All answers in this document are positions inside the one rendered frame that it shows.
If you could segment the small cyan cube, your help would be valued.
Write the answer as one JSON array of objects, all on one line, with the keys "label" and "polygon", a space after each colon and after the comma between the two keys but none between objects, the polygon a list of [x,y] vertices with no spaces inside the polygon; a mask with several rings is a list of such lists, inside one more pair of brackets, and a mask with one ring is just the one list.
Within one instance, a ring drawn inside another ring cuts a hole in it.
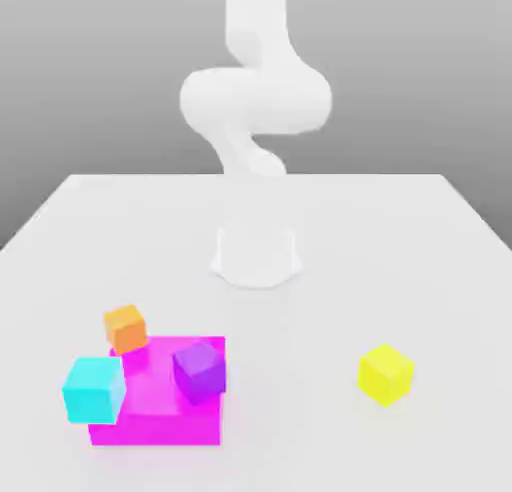
[{"label": "small cyan cube", "polygon": [[73,424],[114,425],[126,394],[120,357],[78,357],[62,386]]}]

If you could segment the large magenta box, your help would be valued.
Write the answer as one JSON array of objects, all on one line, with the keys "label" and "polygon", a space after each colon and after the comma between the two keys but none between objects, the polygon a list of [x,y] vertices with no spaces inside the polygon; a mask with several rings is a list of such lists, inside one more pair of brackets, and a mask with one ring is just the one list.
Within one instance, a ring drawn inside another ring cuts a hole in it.
[{"label": "large magenta box", "polygon": [[174,380],[172,355],[209,342],[225,358],[223,336],[151,336],[148,344],[122,356],[126,394],[114,425],[90,424],[94,446],[218,446],[222,394],[191,404]]}]

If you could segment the small orange cube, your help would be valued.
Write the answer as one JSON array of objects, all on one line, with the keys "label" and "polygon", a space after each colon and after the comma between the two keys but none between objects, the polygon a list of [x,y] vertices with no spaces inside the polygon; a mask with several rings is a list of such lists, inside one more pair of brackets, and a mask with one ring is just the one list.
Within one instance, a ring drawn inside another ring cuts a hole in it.
[{"label": "small orange cube", "polygon": [[141,349],[148,344],[144,317],[133,304],[105,313],[103,320],[107,341],[116,356]]}]

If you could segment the small purple cube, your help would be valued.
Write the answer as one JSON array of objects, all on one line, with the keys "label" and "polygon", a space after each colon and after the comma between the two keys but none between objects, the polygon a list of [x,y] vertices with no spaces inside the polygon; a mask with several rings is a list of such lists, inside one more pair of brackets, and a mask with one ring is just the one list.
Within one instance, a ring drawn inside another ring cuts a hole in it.
[{"label": "small purple cube", "polygon": [[172,355],[174,380],[191,404],[226,392],[224,356],[209,342],[199,341]]}]

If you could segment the small yellow cube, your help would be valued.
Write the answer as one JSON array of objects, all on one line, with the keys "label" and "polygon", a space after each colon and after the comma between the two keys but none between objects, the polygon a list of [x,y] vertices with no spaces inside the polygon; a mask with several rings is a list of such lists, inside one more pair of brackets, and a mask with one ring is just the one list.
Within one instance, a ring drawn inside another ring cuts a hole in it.
[{"label": "small yellow cube", "polygon": [[360,358],[357,385],[377,404],[387,407],[410,391],[413,372],[411,359],[382,344]]}]

